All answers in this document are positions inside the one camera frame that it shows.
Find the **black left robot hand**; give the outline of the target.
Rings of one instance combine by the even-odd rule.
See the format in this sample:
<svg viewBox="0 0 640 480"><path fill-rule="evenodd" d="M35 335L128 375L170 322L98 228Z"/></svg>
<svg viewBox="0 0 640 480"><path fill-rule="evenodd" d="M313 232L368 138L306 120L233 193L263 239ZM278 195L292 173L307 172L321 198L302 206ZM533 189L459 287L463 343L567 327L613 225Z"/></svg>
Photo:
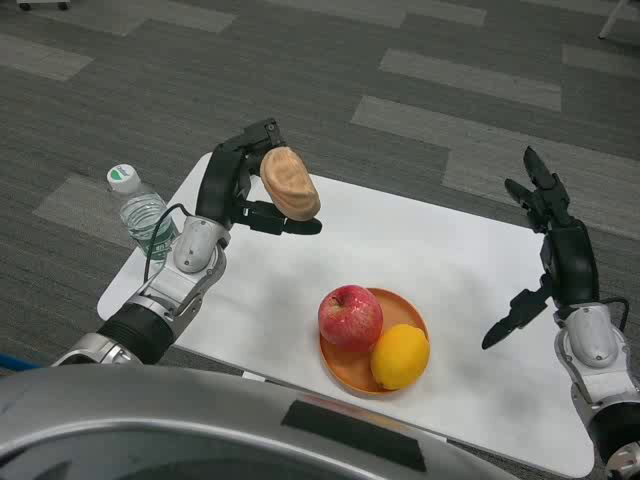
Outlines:
<svg viewBox="0 0 640 480"><path fill-rule="evenodd" d="M321 202L300 155L267 118L216 146L203 175L195 214L280 235L317 235Z"/></svg>

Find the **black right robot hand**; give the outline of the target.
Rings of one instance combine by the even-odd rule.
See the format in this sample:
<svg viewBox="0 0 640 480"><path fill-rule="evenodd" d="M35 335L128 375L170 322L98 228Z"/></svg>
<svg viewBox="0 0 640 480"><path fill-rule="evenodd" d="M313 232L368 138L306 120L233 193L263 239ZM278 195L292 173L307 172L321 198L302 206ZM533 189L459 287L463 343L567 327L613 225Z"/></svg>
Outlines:
<svg viewBox="0 0 640 480"><path fill-rule="evenodd" d="M510 301L508 315L485 334L481 344L484 350L514 330L526 327L547 307L549 298L563 311L600 299L598 270L588 230L569 213L570 198L564 184L532 147L526 148L523 163L534 188L529 190L513 179L506 179L504 186L526 211L531 230L544 235L540 251L544 273L537 290L525 289Z"/></svg>

